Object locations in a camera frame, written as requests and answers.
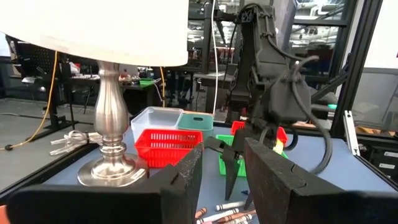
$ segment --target white plastic bin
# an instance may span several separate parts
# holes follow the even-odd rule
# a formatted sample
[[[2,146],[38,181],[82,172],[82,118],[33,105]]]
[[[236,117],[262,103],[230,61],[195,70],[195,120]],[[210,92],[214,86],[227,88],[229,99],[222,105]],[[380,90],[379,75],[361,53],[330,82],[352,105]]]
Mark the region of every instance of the white plastic bin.
[[[176,129],[183,109],[149,106],[131,121],[134,143],[145,129]]]

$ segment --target green object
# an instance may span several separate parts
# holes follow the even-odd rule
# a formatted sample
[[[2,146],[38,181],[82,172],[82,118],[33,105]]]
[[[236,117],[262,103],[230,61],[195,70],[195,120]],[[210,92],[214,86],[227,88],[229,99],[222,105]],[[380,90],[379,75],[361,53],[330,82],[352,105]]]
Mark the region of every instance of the green object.
[[[141,79],[139,80],[139,85],[140,85],[141,87],[144,87],[144,86],[152,85],[152,84],[154,84],[154,82],[155,82],[155,80],[152,79],[152,78],[141,78]]]
[[[224,141],[226,144],[230,146],[232,146],[232,143],[234,142],[234,136],[232,135],[218,134],[216,135],[216,138]],[[282,156],[287,159],[287,155],[285,154],[285,152],[282,152]],[[244,159],[240,159],[238,161],[238,164],[240,165],[238,170],[238,177],[246,177],[246,168],[244,166]],[[218,157],[218,166],[220,168],[220,174],[226,175],[225,163],[221,158],[221,154]]]
[[[330,109],[336,109],[337,108],[337,105],[328,105],[328,107],[330,108]]]
[[[195,130],[203,133],[203,140],[213,135],[213,116],[207,114],[183,114],[177,125],[181,130]]]

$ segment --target yellow object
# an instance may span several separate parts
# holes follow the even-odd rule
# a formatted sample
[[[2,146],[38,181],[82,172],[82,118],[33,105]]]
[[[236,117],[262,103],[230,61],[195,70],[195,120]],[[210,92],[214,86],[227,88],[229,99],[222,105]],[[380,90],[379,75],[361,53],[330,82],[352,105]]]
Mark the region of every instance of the yellow object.
[[[165,107],[165,97],[164,97],[164,95],[165,95],[165,93],[164,93],[164,88],[165,88],[165,85],[164,85],[164,75],[163,75],[163,69],[162,69],[162,67],[160,68],[160,74],[162,74],[162,86],[163,86],[163,90],[162,90],[162,104],[163,104],[163,107]]]
[[[282,152],[284,151],[284,144],[279,139],[277,139],[276,146],[273,148],[273,150],[279,155],[282,155]]]
[[[58,62],[58,52],[55,51],[54,66],[53,66],[52,78],[51,78],[50,94],[49,94],[49,99],[47,100],[47,109],[45,110],[45,114],[43,116],[42,122],[40,123],[40,126],[36,129],[35,133],[28,140],[26,140],[24,142],[21,142],[19,144],[15,144],[15,145],[11,146],[12,148],[21,147],[24,144],[30,142],[36,136],[36,134],[42,129],[42,127],[44,125],[44,122],[45,122],[45,118],[49,114],[49,109],[50,109],[50,104],[51,104],[51,95],[52,95],[52,89],[53,89],[53,86],[54,86],[55,71],[56,71],[56,68],[57,68],[57,62]]]

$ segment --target blue table surface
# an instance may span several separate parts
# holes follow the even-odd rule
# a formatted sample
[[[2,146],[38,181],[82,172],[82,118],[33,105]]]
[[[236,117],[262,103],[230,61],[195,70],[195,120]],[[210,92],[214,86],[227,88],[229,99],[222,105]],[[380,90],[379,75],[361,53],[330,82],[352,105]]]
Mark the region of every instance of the blue table surface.
[[[216,134],[230,134],[229,128],[214,128]],[[369,170],[357,160],[348,150],[346,143],[341,139],[333,139],[333,155],[328,167],[319,177],[339,186],[345,190],[362,190],[374,192],[396,192],[388,183],[379,178],[373,171]],[[132,133],[129,129],[125,135],[124,142],[127,151],[136,154]],[[325,145],[322,138],[299,136],[294,150],[287,151],[289,159],[306,170],[314,168],[322,159]],[[77,160],[74,164],[54,175],[44,184],[77,185],[77,173],[81,166],[101,156],[99,150],[94,150]],[[242,190],[248,190],[246,178],[238,177],[230,202],[246,200]],[[206,149],[203,154],[203,173],[200,187],[198,209],[208,208],[208,215],[214,215],[215,205],[225,203],[225,177],[220,175],[218,168],[218,153]]]

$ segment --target yellow cable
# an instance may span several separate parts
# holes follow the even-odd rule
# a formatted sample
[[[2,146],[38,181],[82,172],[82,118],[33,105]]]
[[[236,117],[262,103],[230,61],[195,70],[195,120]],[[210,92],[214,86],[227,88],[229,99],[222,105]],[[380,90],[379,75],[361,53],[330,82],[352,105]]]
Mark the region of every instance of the yellow cable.
[[[162,74],[162,86],[163,86],[163,90],[162,90],[162,102],[163,102],[163,107],[165,107],[165,97],[164,97],[164,95],[165,95],[165,93],[164,93],[164,89],[165,89],[165,85],[164,85],[164,76],[163,76],[163,69],[162,69],[162,67],[160,67],[160,74]]]
[[[44,117],[42,119],[42,122],[40,123],[40,126],[36,129],[35,133],[28,140],[11,146],[13,149],[16,148],[16,147],[21,147],[24,144],[30,142],[37,135],[37,133],[42,129],[42,127],[44,125],[44,122],[45,122],[45,118],[49,114],[49,109],[50,109],[50,104],[51,104],[51,95],[52,95],[52,89],[53,89],[53,86],[54,86],[55,71],[56,71],[56,68],[57,68],[57,62],[58,62],[58,52],[55,51],[54,67],[53,67],[53,70],[52,70],[52,78],[51,78],[50,95],[49,95],[49,99],[47,100],[47,109],[45,110],[45,114],[44,114]]]

